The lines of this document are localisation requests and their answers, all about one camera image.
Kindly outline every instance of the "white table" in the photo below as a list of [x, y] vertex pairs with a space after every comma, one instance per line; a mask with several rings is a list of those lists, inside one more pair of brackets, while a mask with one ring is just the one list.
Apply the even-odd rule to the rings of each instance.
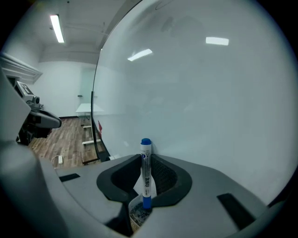
[[[94, 112], [103, 112], [103, 110], [98, 106], [93, 104], [93, 111]], [[91, 103], [81, 103], [78, 107], [78, 109], [75, 111], [76, 113], [89, 113], [90, 114], [90, 120], [91, 120]], [[93, 144], [94, 141], [84, 141], [83, 145], [89, 145]]]

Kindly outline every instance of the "ceiling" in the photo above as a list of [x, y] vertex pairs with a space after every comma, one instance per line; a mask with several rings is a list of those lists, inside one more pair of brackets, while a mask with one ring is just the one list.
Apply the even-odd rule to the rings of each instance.
[[125, 0], [40, 0], [26, 14], [22, 29], [47, 47], [59, 44], [51, 30], [51, 14], [59, 14], [65, 45], [99, 48], [106, 30]]

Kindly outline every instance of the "marker pen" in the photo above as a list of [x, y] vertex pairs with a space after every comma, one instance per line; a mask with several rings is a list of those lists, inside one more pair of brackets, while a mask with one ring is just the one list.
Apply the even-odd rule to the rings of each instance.
[[141, 141], [142, 179], [143, 179], [143, 208], [151, 208], [151, 140]]

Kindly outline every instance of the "wooden floor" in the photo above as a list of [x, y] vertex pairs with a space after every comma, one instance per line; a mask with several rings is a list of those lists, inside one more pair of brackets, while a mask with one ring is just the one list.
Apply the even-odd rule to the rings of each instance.
[[[63, 164], [58, 164], [58, 157], [53, 160], [55, 168], [70, 168], [82, 166], [82, 160], [87, 161], [96, 158], [94, 144], [82, 145], [83, 141], [92, 139], [91, 128], [81, 126], [82, 119], [62, 119], [62, 126], [53, 129], [47, 138], [34, 138], [29, 144], [38, 158], [51, 160], [56, 155], [63, 156]], [[103, 148], [97, 143], [99, 151]]]

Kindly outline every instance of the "ceiling light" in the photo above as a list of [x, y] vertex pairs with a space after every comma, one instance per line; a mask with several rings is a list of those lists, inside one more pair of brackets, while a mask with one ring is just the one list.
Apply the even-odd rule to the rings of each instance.
[[51, 15], [52, 25], [59, 43], [64, 43], [58, 15]]
[[229, 44], [229, 39], [218, 37], [206, 37], [206, 43], [227, 46]]
[[152, 53], [152, 51], [150, 49], [143, 50], [143, 51], [141, 51], [139, 53], [136, 53], [135, 55], [131, 56], [130, 58], [128, 58], [128, 60], [134, 61], [134, 60], [136, 60], [140, 57], [143, 57], [143, 56], [151, 54], [151, 53]]

